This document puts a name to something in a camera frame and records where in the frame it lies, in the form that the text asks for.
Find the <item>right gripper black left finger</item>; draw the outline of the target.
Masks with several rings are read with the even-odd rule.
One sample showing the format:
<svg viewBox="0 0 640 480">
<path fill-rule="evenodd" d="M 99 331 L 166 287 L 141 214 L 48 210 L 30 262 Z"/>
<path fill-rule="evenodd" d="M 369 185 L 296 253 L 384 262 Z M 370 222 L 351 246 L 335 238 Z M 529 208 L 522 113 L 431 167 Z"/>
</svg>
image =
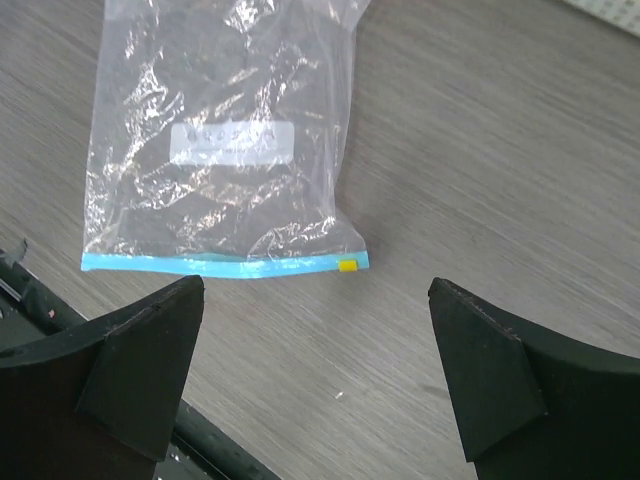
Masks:
<svg viewBox="0 0 640 480">
<path fill-rule="evenodd" d="M 105 337 L 76 410 L 151 461 L 168 450 L 204 311 L 197 275 L 93 321 Z"/>
</svg>

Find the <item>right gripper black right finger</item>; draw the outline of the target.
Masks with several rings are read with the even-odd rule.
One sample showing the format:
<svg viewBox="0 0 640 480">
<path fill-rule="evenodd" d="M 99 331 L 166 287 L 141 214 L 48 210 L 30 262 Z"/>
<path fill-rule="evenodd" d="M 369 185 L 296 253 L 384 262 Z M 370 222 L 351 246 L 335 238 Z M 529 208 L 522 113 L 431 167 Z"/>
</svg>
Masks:
<svg viewBox="0 0 640 480">
<path fill-rule="evenodd" d="M 473 295 L 436 278 L 429 308 L 464 455 L 476 462 L 547 406 L 522 341 Z"/>
</svg>

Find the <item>clear zip top bag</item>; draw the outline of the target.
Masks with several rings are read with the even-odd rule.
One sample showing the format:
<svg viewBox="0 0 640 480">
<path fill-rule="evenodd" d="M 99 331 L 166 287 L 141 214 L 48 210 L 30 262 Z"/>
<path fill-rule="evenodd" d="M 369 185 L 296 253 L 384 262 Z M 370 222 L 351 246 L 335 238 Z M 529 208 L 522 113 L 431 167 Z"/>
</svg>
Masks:
<svg viewBox="0 0 640 480">
<path fill-rule="evenodd" d="M 364 1 L 108 1 L 81 267 L 366 269 L 338 210 Z"/>
</svg>

